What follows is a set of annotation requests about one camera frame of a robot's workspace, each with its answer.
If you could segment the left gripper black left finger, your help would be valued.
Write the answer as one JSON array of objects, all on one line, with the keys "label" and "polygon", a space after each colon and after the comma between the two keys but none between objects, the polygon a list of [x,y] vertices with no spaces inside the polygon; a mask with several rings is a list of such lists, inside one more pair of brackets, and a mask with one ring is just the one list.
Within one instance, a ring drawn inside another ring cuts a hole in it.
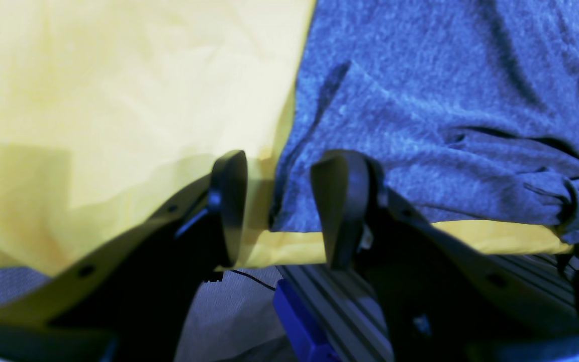
[{"label": "left gripper black left finger", "polygon": [[173,361],[196,292],[232,268],[244,224],[244,151],[145,222],[0,306],[0,361]]}]

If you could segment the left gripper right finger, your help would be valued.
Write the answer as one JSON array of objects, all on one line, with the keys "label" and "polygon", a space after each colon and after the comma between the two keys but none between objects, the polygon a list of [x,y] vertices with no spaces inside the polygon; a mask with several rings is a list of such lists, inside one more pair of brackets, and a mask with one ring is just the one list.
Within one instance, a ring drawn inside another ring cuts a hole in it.
[{"label": "left gripper right finger", "polygon": [[328,266],[372,286],[395,360],[579,361],[579,269],[569,310],[433,227],[357,151],[324,153],[311,184]]}]

